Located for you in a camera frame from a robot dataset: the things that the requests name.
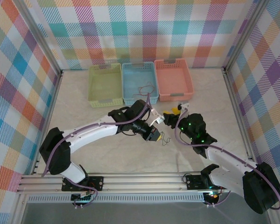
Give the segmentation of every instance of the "plastic basket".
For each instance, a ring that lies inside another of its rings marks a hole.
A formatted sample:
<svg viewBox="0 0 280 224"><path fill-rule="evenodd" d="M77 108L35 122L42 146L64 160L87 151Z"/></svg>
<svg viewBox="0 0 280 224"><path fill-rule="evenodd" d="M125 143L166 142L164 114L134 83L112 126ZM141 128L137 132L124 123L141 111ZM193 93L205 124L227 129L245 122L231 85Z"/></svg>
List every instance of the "plastic basket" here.
<svg viewBox="0 0 280 224"><path fill-rule="evenodd" d="M183 58L155 60L160 101L189 100L194 88L187 62Z"/></svg>
<svg viewBox="0 0 280 224"><path fill-rule="evenodd" d="M137 99L146 100L147 96L139 95L141 87L143 87L141 89L141 92L143 92L142 94L151 92L150 103L156 104L159 97L159 92L155 77L154 63L123 63L122 86L123 100L125 101L126 105L132 105Z"/></svg>
<svg viewBox="0 0 280 224"><path fill-rule="evenodd" d="M88 100L92 107L123 105L120 63L89 68Z"/></svg>

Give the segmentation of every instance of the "green basket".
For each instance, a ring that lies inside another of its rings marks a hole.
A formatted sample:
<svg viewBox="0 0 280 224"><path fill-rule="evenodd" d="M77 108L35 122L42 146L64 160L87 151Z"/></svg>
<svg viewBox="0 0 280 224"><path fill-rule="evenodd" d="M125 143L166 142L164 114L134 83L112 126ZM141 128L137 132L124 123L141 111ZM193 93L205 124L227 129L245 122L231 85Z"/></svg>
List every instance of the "green basket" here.
<svg viewBox="0 0 280 224"><path fill-rule="evenodd" d="M89 68L88 100L94 108L123 105L120 63Z"/></svg>

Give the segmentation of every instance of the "white floor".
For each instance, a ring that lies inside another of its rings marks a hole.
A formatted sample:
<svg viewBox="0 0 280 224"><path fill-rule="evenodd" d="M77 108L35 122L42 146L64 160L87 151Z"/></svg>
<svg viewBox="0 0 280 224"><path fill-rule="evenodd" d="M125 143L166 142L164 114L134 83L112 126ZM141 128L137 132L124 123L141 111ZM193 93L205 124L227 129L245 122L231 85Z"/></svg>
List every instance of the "white floor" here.
<svg viewBox="0 0 280 224"><path fill-rule="evenodd" d="M195 94L189 101L190 113L201 113L207 132L225 149L247 157L238 124L231 106L220 69L192 69ZM63 76L50 129L72 129L96 121L109 111L121 106L91 108L87 101L87 71L66 71ZM177 102L158 102L159 111L171 110ZM117 134L97 140L71 155L71 160L81 164L89 173L200 171L212 162L197 155L191 147L180 145L174 131L164 124L156 126L171 141L146 142L140 136ZM41 161L37 173L44 170Z"/></svg>

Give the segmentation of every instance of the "blue basket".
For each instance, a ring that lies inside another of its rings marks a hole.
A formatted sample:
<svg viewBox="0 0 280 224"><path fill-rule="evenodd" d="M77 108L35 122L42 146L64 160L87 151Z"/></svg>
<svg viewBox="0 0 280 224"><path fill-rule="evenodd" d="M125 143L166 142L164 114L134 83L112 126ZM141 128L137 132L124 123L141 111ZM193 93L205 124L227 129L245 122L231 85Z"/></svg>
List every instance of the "blue basket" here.
<svg viewBox="0 0 280 224"><path fill-rule="evenodd" d="M146 100L146 96L140 96L139 89L143 86L141 92L152 92L150 94L150 103L156 104L159 97L158 84L155 76L153 62L143 63L123 63L122 64L122 88L123 100L126 105L132 105L137 99Z"/></svg>

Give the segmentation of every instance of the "pink basket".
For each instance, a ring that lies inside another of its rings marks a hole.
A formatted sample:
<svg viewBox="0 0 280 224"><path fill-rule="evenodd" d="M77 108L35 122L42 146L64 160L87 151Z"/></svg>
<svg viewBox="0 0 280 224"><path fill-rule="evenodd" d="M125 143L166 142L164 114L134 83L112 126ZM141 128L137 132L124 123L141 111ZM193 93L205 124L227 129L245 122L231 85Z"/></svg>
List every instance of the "pink basket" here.
<svg viewBox="0 0 280 224"><path fill-rule="evenodd" d="M160 101L189 100L194 94L187 62L183 58L155 60Z"/></svg>

